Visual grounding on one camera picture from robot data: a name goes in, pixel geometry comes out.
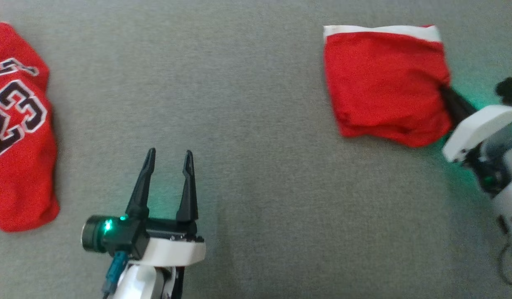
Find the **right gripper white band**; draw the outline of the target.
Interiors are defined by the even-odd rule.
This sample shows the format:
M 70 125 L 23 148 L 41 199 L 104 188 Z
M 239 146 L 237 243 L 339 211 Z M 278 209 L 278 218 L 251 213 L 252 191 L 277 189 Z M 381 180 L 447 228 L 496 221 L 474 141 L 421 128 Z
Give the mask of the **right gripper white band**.
M 512 106 L 488 105 L 478 110 L 449 86 L 440 95 L 455 130 L 442 148 L 448 162 L 463 161 L 467 153 L 507 125 L 512 125 Z

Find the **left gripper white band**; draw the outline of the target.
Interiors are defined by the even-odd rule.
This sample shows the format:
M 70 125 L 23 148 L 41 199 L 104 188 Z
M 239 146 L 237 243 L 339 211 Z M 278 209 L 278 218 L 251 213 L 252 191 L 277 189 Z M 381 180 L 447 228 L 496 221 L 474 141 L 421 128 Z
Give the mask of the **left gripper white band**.
M 125 214 L 132 220 L 148 219 L 149 187 L 155 170 L 156 149 L 150 148 L 138 175 Z M 197 184 L 192 151 L 187 150 L 183 165 L 185 182 L 175 220 L 148 219 L 150 241 L 140 265 L 187 267 L 205 259 L 204 238 L 197 235 Z

